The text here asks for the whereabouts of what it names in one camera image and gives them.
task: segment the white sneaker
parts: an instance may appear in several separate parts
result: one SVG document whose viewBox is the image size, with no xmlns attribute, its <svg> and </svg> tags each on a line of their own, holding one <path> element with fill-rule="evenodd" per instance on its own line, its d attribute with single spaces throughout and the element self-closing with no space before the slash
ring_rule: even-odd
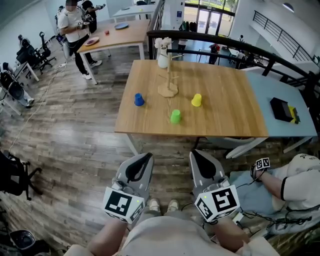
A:
<svg viewBox="0 0 320 256">
<path fill-rule="evenodd" d="M 175 212 L 179 209 L 179 203 L 177 200 L 171 200 L 168 205 L 168 213 Z"/>
<path fill-rule="evenodd" d="M 102 60 L 98 60 L 98 61 L 93 61 L 91 64 L 90 64 L 90 67 L 95 67 L 95 66 L 100 66 L 102 64 Z"/>
<path fill-rule="evenodd" d="M 90 80 L 90 79 L 91 79 L 91 75 L 89 75 L 89 74 L 82 74 L 82 77 L 83 77 L 84 79 L 87 79 L 87 80 Z"/>
<path fill-rule="evenodd" d="M 28 99 L 26 100 L 26 102 L 28 102 L 28 104 L 32 104 L 34 101 L 35 101 L 34 98 L 28 98 Z"/>
<path fill-rule="evenodd" d="M 149 210 L 160 213 L 160 203 L 158 199 L 152 198 L 149 202 Z"/>
</svg>

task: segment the plate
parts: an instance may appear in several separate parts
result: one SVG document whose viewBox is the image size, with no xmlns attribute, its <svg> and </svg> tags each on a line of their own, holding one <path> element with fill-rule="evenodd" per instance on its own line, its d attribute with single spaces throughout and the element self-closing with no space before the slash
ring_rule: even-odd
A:
<svg viewBox="0 0 320 256">
<path fill-rule="evenodd" d="M 100 38 L 98 36 L 94 36 L 94 37 L 91 37 L 89 38 L 85 43 L 84 45 L 85 46 L 92 46 L 94 44 L 96 44 L 97 42 L 99 42 Z"/>
<path fill-rule="evenodd" d="M 120 24 L 117 24 L 114 26 L 114 28 L 116 30 L 123 30 L 125 28 L 129 27 L 129 24 L 128 23 L 120 23 Z"/>
</svg>

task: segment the glass door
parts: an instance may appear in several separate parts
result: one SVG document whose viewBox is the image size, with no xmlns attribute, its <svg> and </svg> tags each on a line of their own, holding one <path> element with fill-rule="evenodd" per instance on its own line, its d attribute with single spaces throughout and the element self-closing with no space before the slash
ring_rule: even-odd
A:
<svg viewBox="0 0 320 256">
<path fill-rule="evenodd" d="M 217 35 L 217 29 L 218 29 L 218 24 L 220 20 L 220 13 L 217 12 L 211 12 L 211 18 L 209 22 L 209 28 L 208 28 L 208 34 L 210 35 Z"/>
<path fill-rule="evenodd" d="M 209 11 L 199 10 L 198 33 L 206 33 L 208 26 Z"/>
</svg>

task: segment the gray pants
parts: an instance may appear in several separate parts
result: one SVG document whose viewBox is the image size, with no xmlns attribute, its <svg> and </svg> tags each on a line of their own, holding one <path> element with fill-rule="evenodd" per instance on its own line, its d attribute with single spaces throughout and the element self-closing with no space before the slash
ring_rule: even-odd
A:
<svg viewBox="0 0 320 256">
<path fill-rule="evenodd" d="M 161 212 L 158 212 L 156 210 L 149 210 L 148 208 L 145 208 L 143 210 L 143 212 L 141 213 L 139 220 L 137 221 L 137 223 L 134 226 L 139 225 L 141 222 L 143 222 L 147 219 L 160 217 L 160 216 L 162 216 Z M 169 217 L 173 217 L 173 218 L 177 218 L 177 219 L 181 219 L 181 220 L 185 220 L 185 221 L 193 221 L 189 215 L 187 215 L 185 212 L 182 212 L 180 210 L 166 212 L 163 216 L 169 216 Z"/>
</svg>

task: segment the blue plate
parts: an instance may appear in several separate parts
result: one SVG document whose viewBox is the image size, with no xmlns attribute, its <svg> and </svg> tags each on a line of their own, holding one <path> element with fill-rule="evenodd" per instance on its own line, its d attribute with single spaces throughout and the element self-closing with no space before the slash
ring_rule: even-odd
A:
<svg viewBox="0 0 320 256">
<path fill-rule="evenodd" d="M 127 27 L 129 27 L 128 23 L 120 23 L 120 24 L 114 26 L 114 28 L 116 30 L 123 30 L 123 29 L 125 29 Z"/>
</svg>

